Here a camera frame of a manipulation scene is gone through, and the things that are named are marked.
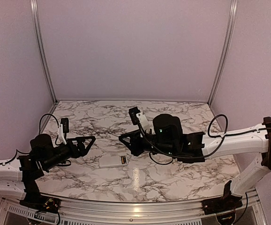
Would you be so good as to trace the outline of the white remote control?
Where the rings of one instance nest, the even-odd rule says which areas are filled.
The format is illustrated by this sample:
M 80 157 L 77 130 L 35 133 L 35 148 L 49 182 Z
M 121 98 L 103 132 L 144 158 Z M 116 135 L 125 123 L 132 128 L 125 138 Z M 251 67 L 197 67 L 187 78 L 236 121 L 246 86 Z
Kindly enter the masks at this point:
M 112 168 L 112 167 L 120 167 L 120 166 L 125 166 L 125 165 L 121 164 L 119 155 L 117 155 L 117 156 L 103 156 L 99 159 L 99 167 L 100 168 Z

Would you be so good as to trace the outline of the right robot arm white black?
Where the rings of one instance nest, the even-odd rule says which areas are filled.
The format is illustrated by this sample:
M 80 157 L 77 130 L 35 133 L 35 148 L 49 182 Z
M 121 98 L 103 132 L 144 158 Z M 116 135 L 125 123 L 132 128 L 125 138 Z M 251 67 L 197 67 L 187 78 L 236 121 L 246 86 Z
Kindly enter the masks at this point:
M 138 129 L 119 136 L 133 156 L 147 151 L 162 154 L 177 161 L 193 164 L 221 156 L 256 153 L 253 162 L 234 179 L 225 184 L 224 194 L 218 199 L 222 210 L 235 204 L 265 175 L 271 172 L 271 117 L 261 124 L 242 130 L 211 134 L 211 131 L 185 134 L 180 118 L 160 114 L 149 125 L 142 112 L 131 115 Z

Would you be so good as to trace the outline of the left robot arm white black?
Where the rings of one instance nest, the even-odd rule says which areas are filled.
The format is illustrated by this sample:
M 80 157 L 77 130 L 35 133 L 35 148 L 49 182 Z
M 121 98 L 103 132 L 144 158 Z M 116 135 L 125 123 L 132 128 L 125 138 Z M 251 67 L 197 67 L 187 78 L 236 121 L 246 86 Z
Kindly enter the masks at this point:
M 0 196 L 26 201 L 35 209 L 45 204 L 36 180 L 72 158 L 86 156 L 96 138 L 80 136 L 54 146 L 48 134 L 30 141 L 31 151 L 0 162 Z

